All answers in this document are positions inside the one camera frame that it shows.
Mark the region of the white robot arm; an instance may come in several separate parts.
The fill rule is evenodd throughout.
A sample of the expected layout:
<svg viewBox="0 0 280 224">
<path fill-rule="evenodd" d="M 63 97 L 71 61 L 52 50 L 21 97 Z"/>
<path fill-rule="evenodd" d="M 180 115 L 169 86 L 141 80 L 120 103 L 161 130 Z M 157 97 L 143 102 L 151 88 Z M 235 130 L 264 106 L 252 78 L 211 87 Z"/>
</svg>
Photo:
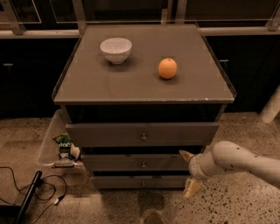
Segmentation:
<svg viewBox="0 0 280 224">
<path fill-rule="evenodd" d="M 190 172 L 183 191 L 185 198 L 191 198 L 200 189 L 203 181 L 234 172 L 250 173 L 280 188 L 280 161 L 256 155 L 236 143 L 220 141 L 208 152 L 194 155 L 180 150 L 179 154 L 187 162 Z"/>
</svg>

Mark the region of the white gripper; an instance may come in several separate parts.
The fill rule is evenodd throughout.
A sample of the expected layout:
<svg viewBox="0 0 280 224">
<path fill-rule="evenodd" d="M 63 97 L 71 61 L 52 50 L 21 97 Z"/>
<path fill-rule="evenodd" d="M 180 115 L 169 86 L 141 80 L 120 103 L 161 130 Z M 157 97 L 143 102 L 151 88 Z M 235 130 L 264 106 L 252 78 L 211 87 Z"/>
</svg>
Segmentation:
<svg viewBox="0 0 280 224">
<path fill-rule="evenodd" d="M 201 180 L 207 180 L 209 177 L 202 171 L 200 166 L 201 154 L 194 156 L 191 152 L 185 150 L 180 150 L 179 154 L 189 163 L 189 172 L 193 177 L 186 180 L 183 191 L 183 196 L 189 199 L 200 189 L 202 185 Z"/>
</svg>

